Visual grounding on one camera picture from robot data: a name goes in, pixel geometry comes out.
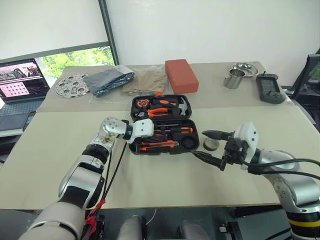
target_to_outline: table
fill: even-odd
[[[56,201],[63,176],[108,116],[130,119],[128,111],[37,113],[1,170],[0,209],[44,209]],[[200,133],[231,132],[253,121],[259,133],[258,148],[320,160],[320,135],[297,106],[198,108],[193,109],[191,119]],[[202,144],[205,136],[200,134],[199,138]],[[222,156],[222,143],[214,156]],[[118,140],[113,149],[111,172],[123,145],[124,141]],[[319,174],[310,163],[302,163],[301,168]],[[127,149],[103,208],[278,203],[272,185],[263,176],[249,174],[239,165],[227,165],[220,171],[191,153],[150,157]]]
[[[257,67],[259,73],[264,72],[264,67],[258,61],[249,62]],[[192,63],[190,64],[194,74],[199,81],[197,92],[186,93],[192,109],[195,108],[224,108],[224,107],[254,107],[272,106],[271,103],[261,101],[255,77],[244,78],[237,89],[229,89],[223,85],[229,69],[235,62],[218,63]],[[141,66],[128,66],[135,69],[144,68]],[[88,73],[95,74],[104,71],[111,66],[71,66],[66,67],[59,79],[72,74]],[[103,99],[92,99],[92,94],[88,93],[77,98],[62,98],[56,95],[55,85],[49,90],[42,105],[37,112],[70,112],[70,111],[125,111],[130,110],[131,100],[127,103],[108,103]],[[294,105],[287,97],[281,105]]]

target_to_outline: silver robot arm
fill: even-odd
[[[58,189],[59,200],[34,220],[20,240],[78,240],[85,222],[85,211],[98,202],[105,179],[108,156],[117,138],[132,143],[138,137],[152,136],[150,119],[129,122],[107,117],[82,155],[64,176]]]
[[[273,165],[295,159],[281,150],[258,149],[258,132],[252,122],[239,126],[234,132],[209,130],[204,135],[225,140],[222,158],[206,152],[192,153],[205,163],[224,170],[226,164],[240,164],[241,169],[252,174],[262,174],[272,184],[279,201],[286,211],[294,240],[320,239],[320,188],[313,178],[304,175],[277,173],[302,172],[298,162]]]

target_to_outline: metal cup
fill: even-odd
[[[230,69],[229,75],[225,76],[223,84],[228,89],[236,89],[239,87],[245,72],[240,69]]]

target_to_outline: hammer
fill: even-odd
[[[181,115],[186,115],[186,110],[188,109],[188,106],[183,98],[181,98],[183,103],[179,104],[179,108],[181,109]]]

